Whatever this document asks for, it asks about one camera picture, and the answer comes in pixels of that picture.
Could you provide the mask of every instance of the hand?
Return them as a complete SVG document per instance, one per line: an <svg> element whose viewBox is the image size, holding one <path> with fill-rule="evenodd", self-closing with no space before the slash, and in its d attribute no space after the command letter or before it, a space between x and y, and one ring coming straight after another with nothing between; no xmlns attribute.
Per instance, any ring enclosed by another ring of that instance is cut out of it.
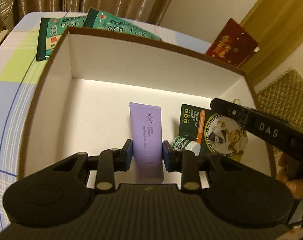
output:
<svg viewBox="0 0 303 240"><path fill-rule="evenodd" d="M279 158L278 165L281 167L281 169L278 172L276 179L284 183L290 189L295 199L302 199L303 179L294 179L289 181L289 178L286 173L286 154L282 153L282 155Z"/></svg>

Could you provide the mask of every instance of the ribbed black surface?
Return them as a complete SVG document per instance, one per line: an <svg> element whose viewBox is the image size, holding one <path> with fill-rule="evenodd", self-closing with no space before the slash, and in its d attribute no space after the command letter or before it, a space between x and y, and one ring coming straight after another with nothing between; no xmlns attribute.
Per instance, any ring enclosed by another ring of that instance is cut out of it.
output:
<svg viewBox="0 0 303 240"><path fill-rule="evenodd" d="M74 221L41 229L12 224L0 240L274 240L287 230L284 225L230 225L215 217L199 196L184 194L176 185L123 184L115 193L98 195Z"/></svg>

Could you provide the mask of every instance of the table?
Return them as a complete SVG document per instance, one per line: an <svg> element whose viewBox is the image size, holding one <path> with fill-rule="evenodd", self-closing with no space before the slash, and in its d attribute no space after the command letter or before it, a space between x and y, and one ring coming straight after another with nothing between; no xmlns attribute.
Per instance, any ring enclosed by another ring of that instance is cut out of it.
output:
<svg viewBox="0 0 303 240"><path fill-rule="evenodd" d="M73 12L27 14L0 46L0 231L9 225L2 206L5 190L17 180L21 134L39 77L47 60L35 60L41 17L74 17ZM128 20L164 42L204 53L210 43L160 26Z"/></svg>

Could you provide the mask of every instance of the circular logo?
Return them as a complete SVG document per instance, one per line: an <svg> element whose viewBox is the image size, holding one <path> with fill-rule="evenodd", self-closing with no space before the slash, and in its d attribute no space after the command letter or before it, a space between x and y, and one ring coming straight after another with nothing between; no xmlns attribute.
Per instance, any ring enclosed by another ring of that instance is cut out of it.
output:
<svg viewBox="0 0 303 240"><path fill-rule="evenodd" d="M214 153L227 157L243 155L248 143L246 131L235 120L215 114L209 118L205 126L205 141Z"/></svg>

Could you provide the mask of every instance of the green packet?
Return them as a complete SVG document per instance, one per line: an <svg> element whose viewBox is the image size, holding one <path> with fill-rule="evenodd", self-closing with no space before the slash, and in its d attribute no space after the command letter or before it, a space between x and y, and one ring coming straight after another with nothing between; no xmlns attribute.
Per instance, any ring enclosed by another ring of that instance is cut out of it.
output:
<svg viewBox="0 0 303 240"><path fill-rule="evenodd" d="M110 13L90 8L83 27L132 34L153 40L161 38Z"/></svg>
<svg viewBox="0 0 303 240"><path fill-rule="evenodd" d="M200 143L199 156L222 154L238 162L248 143L244 127L235 120L185 104L181 105L178 136Z"/></svg>
<svg viewBox="0 0 303 240"><path fill-rule="evenodd" d="M82 27L86 16L42 18L39 27L36 60L47 59L68 26Z"/></svg>

